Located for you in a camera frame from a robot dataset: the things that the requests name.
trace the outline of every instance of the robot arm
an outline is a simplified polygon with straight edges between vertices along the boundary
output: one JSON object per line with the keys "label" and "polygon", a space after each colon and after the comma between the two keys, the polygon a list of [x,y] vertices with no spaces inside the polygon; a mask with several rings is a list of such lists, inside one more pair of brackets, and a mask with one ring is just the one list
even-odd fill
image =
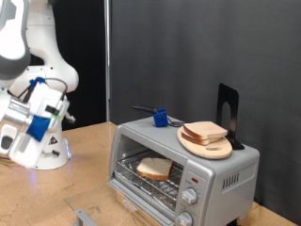
{"label": "robot arm", "polygon": [[3,0],[0,10],[0,86],[9,87],[30,63],[25,37],[28,0]]}
{"label": "robot arm", "polygon": [[[50,135],[58,130],[67,114],[70,103],[65,97],[67,85],[64,83],[70,83],[71,90],[75,89],[78,75],[57,50],[54,22],[53,26],[32,23],[40,22],[40,17],[45,15],[47,19],[51,18],[52,7],[47,2],[1,1],[0,153],[9,154],[11,160],[26,168],[34,168]],[[26,25],[29,32],[25,36]],[[28,67],[30,53],[26,37],[32,54],[43,58],[44,66]],[[67,82],[54,81],[64,80],[62,76],[67,76],[64,77]],[[19,96],[29,84],[22,100],[8,94],[9,88],[9,91]]]}

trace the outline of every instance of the metal bracket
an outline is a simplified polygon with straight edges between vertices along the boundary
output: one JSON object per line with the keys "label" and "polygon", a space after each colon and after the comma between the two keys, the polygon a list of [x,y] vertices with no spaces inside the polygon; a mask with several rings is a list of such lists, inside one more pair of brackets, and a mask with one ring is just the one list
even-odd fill
{"label": "metal bracket", "polygon": [[223,105],[227,102],[230,106],[230,132],[227,135],[227,139],[231,143],[233,150],[243,150],[245,148],[240,142],[235,140],[238,100],[238,92],[235,89],[231,89],[222,83],[219,84],[216,124],[221,126]]}
{"label": "metal bracket", "polygon": [[73,223],[73,226],[83,226],[83,222],[87,226],[98,226],[83,209],[77,209],[74,212],[76,214],[76,221]]}

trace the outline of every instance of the toast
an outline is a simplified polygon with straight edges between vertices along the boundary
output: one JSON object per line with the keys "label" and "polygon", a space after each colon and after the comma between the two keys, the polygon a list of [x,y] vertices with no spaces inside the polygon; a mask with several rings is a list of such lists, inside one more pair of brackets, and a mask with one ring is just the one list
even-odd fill
{"label": "toast", "polygon": [[154,180],[169,180],[173,161],[164,158],[143,158],[137,167],[137,174]]}
{"label": "toast", "polygon": [[219,139],[222,138],[222,137],[219,137],[219,138],[209,138],[209,139],[197,139],[197,138],[191,137],[184,130],[182,131],[182,137],[184,139],[187,139],[190,142],[200,144],[200,145],[208,145],[208,144],[210,144],[212,142],[215,142],[215,141],[218,141]]}
{"label": "toast", "polygon": [[186,123],[184,131],[196,139],[222,138],[228,131],[211,121]]}

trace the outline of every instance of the black bookend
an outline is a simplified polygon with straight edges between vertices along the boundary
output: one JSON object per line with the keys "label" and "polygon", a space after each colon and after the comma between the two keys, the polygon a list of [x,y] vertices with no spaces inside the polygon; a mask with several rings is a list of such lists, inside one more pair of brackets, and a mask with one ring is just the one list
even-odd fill
{"label": "black bookend", "polygon": [[235,140],[236,126],[237,126],[237,111],[238,111],[238,92],[231,89],[224,84],[219,84],[218,100],[217,100],[217,114],[216,124],[221,126],[223,105],[227,102],[230,106],[230,130],[226,138],[231,143],[233,150],[243,150],[245,147]]}

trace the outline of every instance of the blue object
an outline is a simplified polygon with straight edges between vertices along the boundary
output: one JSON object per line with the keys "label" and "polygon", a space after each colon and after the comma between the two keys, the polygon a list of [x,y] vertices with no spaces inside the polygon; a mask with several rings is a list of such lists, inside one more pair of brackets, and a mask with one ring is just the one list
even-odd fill
{"label": "blue object", "polygon": [[159,113],[152,113],[156,127],[168,125],[166,109],[164,107],[158,109]]}
{"label": "blue object", "polygon": [[34,119],[32,120],[26,133],[37,141],[41,141],[48,129],[49,124],[50,118],[34,115]]}

